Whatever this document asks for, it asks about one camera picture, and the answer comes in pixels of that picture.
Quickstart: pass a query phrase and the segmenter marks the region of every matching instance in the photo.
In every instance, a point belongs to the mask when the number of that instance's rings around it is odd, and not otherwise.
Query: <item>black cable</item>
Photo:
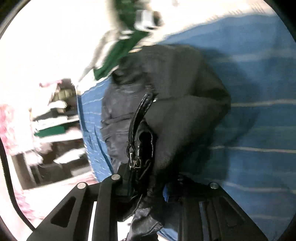
[[[5,153],[5,149],[4,149],[4,145],[3,142],[0,138],[0,159],[2,161],[2,167],[3,167],[3,172],[4,172],[4,178],[5,178],[5,182],[6,182],[6,186],[7,186],[7,190],[8,190],[8,194],[11,200],[11,203],[15,209],[15,211],[17,212],[17,214],[19,215],[19,217],[23,220],[23,222],[32,230],[34,231],[35,227],[31,224],[31,222],[26,218],[26,216],[22,213],[22,211],[20,210],[17,201],[15,199],[15,193],[13,191],[13,186],[12,186],[12,181],[11,181],[11,176],[10,176],[10,171],[9,171],[9,165],[8,165],[8,160],[7,160],[7,156]]]

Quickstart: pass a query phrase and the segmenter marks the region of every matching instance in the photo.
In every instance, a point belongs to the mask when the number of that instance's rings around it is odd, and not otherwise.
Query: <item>bed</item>
[[[168,36],[161,44],[199,48],[231,94],[210,159],[186,162],[197,182],[218,182],[270,241],[296,212],[296,43],[275,14],[260,8],[216,17]],[[100,133],[101,100],[109,78],[78,97],[83,139],[98,181],[113,173]],[[176,240],[169,227],[161,234]]]

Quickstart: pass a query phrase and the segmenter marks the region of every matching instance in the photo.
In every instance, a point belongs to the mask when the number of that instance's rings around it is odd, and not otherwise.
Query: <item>black leather bag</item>
[[[139,196],[147,191],[149,176],[154,162],[155,135],[143,120],[154,101],[155,94],[151,85],[142,98],[131,121],[128,132],[129,186],[132,196]]]

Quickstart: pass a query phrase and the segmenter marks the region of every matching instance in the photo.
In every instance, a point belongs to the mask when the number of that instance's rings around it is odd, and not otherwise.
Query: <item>bag strap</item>
[[[138,127],[143,120],[146,112],[154,101],[155,93],[154,88],[151,84],[146,85],[147,92],[143,96],[138,109],[136,110],[129,127],[128,131],[128,147],[126,149],[126,154],[129,157],[129,166],[130,168],[141,168],[141,165],[137,164],[135,161],[135,136],[138,130]]]

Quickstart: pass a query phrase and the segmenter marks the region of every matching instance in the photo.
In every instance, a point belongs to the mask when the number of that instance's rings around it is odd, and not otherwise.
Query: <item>blue object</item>
[[[197,182],[218,182],[269,240],[296,212],[296,43],[278,16],[229,17],[196,26],[162,44],[200,49],[231,94],[229,114],[215,129],[209,161],[184,162]],[[99,181],[112,173],[100,134],[108,80],[78,99],[88,156]],[[168,224],[160,232],[177,233]]]

